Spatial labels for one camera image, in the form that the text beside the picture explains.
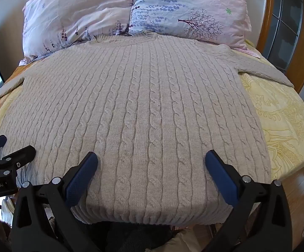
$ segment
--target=yellow blanket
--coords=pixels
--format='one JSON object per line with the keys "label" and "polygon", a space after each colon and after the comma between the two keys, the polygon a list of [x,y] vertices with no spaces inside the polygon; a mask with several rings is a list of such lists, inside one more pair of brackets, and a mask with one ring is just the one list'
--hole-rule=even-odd
{"label": "yellow blanket", "polygon": [[[262,56],[251,58],[270,64]],[[28,66],[18,67],[11,78]],[[304,102],[291,87],[247,73],[239,76],[262,124],[271,160],[271,178],[283,179],[304,166]],[[21,91],[22,86],[19,86],[0,99],[0,125]]]}

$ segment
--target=metal screw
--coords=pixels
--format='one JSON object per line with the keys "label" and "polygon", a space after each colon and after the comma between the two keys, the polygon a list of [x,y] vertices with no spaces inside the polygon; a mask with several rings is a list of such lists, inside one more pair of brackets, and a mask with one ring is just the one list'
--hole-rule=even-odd
{"label": "metal screw", "polygon": [[61,178],[60,177],[55,177],[53,180],[52,180],[52,183],[57,185],[58,183],[61,182]]}
{"label": "metal screw", "polygon": [[250,176],[245,175],[242,177],[242,180],[244,183],[250,183],[252,179]]}
{"label": "metal screw", "polygon": [[28,181],[23,182],[23,184],[22,184],[22,187],[23,187],[23,188],[26,188],[26,187],[28,187],[28,186],[29,186],[29,182],[28,182]]}
{"label": "metal screw", "polygon": [[281,186],[282,185],[282,183],[281,183],[281,181],[279,181],[279,180],[274,180],[274,184],[276,185],[276,186]]}

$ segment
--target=sweater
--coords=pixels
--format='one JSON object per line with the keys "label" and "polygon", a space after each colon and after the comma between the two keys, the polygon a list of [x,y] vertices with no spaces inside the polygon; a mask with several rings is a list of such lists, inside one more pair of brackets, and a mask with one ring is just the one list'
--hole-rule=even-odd
{"label": "sweater", "polygon": [[73,214],[85,223],[224,222],[231,207],[204,165],[214,149],[240,175],[270,183],[260,121],[238,72],[292,86],[276,68],[226,45],[144,32],[100,35],[32,65],[0,127],[0,158],[27,145],[17,181],[62,177],[89,152],[97,172]]}

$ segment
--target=beige cable knit sweater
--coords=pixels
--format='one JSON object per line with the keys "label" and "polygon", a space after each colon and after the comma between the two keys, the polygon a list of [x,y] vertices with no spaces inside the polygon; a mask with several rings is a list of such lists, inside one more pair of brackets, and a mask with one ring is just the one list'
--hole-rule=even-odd
{"label": "beige cable knit sweater", "polygon": [[270,182],[261,125],[239,71],[291,86],[277,69],[225,45],[141,33],[100,36],[31,66],[0,89],[23,91],[0,128],[0,158],[27,145],[18,183],[48,183],[88,151],[100,160],[74,215],[187,225],[224,222],[203,158],[215,149],[241,175]]}

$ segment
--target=mattress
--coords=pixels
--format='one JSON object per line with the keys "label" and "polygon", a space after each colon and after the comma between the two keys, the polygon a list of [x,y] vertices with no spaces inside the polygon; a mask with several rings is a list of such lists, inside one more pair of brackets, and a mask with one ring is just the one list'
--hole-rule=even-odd
{"label": "mattress", "polygon": [[[270,64],[256,49],[248,47],[260,58],[242,55]],[[30,65],[19,66],[9,80]],[[271,178],[283,179],[304,166],[304,102],[291,87],[247,73],[239,76],[262,124],[270,155]],[[21,91],[22,85],[0,98],[0,124]]]}

